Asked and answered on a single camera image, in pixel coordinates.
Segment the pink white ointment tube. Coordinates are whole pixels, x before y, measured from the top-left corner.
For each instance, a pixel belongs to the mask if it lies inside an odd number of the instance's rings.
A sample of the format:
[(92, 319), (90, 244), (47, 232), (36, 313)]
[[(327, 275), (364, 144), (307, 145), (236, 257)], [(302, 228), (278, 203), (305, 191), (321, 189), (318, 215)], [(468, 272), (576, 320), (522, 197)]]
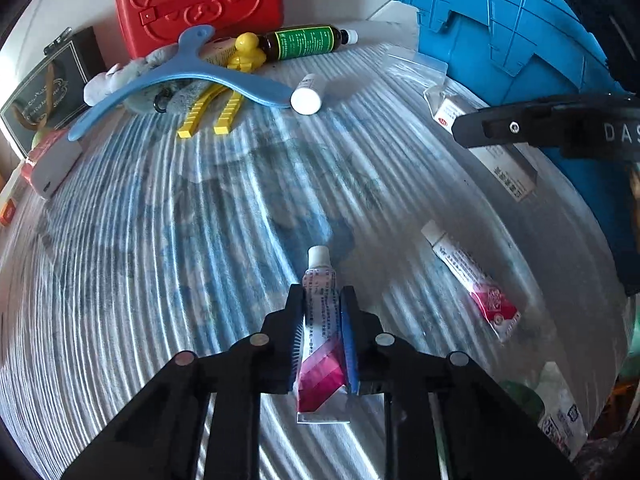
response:
[(296, 383), (297, 421), (303, 425), (349, 423), (340, 291), (329, 248), (308, 249), (303, 345)]

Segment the white green-cap bottle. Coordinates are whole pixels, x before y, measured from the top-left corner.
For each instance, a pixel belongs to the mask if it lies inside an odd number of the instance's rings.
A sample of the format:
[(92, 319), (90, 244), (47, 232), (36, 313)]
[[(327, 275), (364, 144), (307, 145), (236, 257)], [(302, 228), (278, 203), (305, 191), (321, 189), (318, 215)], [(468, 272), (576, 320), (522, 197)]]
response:
[(512, 380), (504, 380), (499, 385), (555, 446), (569, 460), (574, 460), (587, 440), (587, 431), (558, 364), (544, 364), (535, 388)]

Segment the blue plastic crate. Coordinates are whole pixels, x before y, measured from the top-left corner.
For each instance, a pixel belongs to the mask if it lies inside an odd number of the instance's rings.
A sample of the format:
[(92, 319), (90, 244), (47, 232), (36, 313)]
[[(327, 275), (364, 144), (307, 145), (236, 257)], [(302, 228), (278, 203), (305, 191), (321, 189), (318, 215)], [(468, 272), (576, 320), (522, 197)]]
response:
[(623, 91), (565, 0), (396, 1), (418, 10), (420, 52), (489, 105)]

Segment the clear plastic bag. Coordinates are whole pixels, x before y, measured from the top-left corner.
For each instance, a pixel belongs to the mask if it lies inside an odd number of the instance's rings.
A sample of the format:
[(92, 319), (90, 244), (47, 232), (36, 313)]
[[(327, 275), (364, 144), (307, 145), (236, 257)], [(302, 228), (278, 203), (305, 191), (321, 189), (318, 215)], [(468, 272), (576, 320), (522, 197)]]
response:
[(446, 62), (397, 46), (386, 50), (382, 67), (385, 73), (422, 84), (424, 88), (442, 86), (448, 70)]

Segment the red white medicine box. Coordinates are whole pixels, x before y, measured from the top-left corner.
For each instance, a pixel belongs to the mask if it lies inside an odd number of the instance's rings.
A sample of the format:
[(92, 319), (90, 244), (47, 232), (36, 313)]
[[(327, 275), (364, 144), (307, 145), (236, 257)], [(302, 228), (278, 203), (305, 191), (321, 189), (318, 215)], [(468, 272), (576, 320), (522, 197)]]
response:
[(14, 172), (1, 191), (0, 222), (2, 228), (9, 226), (23, 199), (26, 182), (20, 172)]

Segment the pink tissue pack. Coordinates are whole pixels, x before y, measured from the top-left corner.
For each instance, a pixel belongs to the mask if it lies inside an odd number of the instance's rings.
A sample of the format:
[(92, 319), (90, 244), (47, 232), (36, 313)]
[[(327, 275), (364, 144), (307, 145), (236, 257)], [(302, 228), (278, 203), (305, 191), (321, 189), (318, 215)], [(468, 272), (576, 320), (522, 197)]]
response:
[(68, 140), (67, 128), (51, 131), (27, 154), (21, 175), (38, 196), (50, 200), (81, 155), (80, 143)]

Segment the white pill bottle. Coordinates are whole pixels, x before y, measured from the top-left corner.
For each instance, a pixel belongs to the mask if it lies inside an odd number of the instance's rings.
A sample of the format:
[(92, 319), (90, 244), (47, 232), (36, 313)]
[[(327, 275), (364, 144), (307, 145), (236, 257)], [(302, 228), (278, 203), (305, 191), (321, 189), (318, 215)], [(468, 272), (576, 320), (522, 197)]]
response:
[(326, 78), (319, 74), (306, 75), (292, 93), (292, 109), (305, 116), (318, 113), (322, 107), (324, 90)]

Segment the green ball toy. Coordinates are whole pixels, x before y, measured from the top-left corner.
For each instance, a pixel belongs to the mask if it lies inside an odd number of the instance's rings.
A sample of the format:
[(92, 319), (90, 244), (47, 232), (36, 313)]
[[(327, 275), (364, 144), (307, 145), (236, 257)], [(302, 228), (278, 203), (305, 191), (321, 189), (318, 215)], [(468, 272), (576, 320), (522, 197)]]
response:
[(32, 138), (32, 148), (36, 148), (50, 133), (49, 130), (38, 130)]

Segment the dark green-label bottle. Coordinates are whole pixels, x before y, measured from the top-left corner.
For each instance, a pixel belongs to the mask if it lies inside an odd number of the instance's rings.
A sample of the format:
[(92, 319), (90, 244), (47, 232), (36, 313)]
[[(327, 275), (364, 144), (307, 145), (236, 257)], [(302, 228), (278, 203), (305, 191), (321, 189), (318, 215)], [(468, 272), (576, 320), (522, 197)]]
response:
[(277, 62), (331, 53), (358, 41), (359, 35), (355, 29), (309, 25), (267, 32), (259, 37), (258, 48), (265, 53), (268, 62)]

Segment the grey plush toy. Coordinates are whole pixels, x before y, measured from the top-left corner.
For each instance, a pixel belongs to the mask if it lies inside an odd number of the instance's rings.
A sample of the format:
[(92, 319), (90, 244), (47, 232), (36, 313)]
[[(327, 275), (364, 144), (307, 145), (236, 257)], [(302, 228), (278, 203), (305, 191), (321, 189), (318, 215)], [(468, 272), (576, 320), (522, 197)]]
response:
[(210, 82), (201, 79), (165, 81), (133, 94), (124, 105), (131, 113), (139, 115), (183, 115), (209, 87)]

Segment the white plush bunny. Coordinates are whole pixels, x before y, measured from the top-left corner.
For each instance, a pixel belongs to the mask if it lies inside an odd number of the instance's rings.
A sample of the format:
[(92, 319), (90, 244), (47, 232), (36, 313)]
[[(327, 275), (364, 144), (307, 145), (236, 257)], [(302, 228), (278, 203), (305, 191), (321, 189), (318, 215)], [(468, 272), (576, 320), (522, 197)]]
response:
[(106, 72), (90, 79), (84, 87), (84, 101), (95, 106), (116, 90), (169, 61), (178, 51), (178, 44), (161, 47), (143, 58), (134, 58), (126, 65), (116, 63)]

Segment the dark gift bag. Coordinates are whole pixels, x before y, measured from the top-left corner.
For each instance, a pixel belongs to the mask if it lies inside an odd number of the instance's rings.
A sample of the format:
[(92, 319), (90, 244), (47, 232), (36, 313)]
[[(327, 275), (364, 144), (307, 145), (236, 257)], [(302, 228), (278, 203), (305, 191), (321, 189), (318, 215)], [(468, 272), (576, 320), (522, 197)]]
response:
[(85, 85), (104, 70), (91, 27), (65, 29), (44, 48), (44, 58), (1, 107), (2, 124), (21, 156), (32, 149), (38, 131), (61, 129), (87, 108)]

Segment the yellow toy figure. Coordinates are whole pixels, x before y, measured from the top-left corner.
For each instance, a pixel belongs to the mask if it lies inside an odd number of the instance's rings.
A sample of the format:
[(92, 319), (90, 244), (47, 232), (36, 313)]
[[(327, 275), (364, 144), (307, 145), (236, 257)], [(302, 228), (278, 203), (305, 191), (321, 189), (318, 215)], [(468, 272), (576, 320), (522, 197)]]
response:
[(240, 92), (236, 85), (238, 81), (243, 82), (247, 74), (254, 73), (266, 62), (266, 55), (259, 47), (259, 38), (254, 32), (244, 32), (234, 42), (234, 51), (228, 59), (226, 70), (238, 73), (239, 76), (232, 78), (229, 76), (221, 81), (209, 81), (206, 89), (198, 92), (196, 100), (189, 107), (186, 118), (177, 129), (177, 136), (180, 139), (190, 139), (198, 130), (202, 118), (213, 100), (221, 96), (227, 90), (231, 90), (224, 109), (220, 112), (213, 125), (213, 132), (217, 136), (225, 136), (232, 130), (233, 122), (242, 106), (244, 94)]

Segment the blue plastic hanger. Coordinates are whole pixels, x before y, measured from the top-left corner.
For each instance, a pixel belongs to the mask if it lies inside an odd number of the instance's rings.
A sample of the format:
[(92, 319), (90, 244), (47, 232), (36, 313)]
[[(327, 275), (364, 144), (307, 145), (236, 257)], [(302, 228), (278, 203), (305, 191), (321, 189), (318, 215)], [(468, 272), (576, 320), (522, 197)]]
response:
[[(113, 107), (124, 102), (133, 94), (162, 82), (176, 79), (201, 79), (216, 82), (225, 80), (229, 76), (232, 78), (239, 76), (238, 73), (228, 72), (225, 67), (200, 59), (201, 48), (213, 37), (214, 31), (215, 29), (210, 25), (188, 28), (179, 36), (178, 51), (169, 61), (131, 81), (87, 110), (68, 130), (68, 140), (79, 141)], [(291, 106), (290, 99), (293, 89), (280, 81), (247, 74), (246, 79), (243, 82), (238, 81), (236, 85), (247, 99), (259, 105), (274, 108), (289, 108)]]

